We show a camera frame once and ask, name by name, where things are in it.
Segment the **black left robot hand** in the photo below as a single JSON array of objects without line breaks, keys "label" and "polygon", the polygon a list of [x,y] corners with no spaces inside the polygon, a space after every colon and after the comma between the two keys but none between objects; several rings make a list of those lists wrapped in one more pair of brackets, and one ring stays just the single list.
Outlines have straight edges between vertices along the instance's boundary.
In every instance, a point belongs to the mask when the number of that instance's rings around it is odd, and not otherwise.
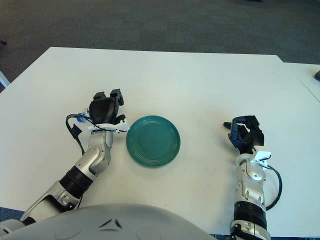
[{"label": "black left robot hand", "polygon": [[124,99],[121,90],[113,89],[106,97],[105,92],[97,92],[93,101],[89,105],[89,117],[94,124],[119,124],[124,121],[124,114],[118,115],[119,106],[124,105]]}]

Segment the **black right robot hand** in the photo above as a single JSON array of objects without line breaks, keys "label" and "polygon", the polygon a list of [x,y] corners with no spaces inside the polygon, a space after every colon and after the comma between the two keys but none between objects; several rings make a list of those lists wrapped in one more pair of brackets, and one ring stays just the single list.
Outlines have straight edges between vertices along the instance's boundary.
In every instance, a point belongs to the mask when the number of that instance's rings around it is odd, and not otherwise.
[{"label": "black right robot hand", "polygon": [[240,154],[253,154],[254,146],[264,146],[264,134],[254,115],[238,116],[223,126],[230,130],[228,139]]}]

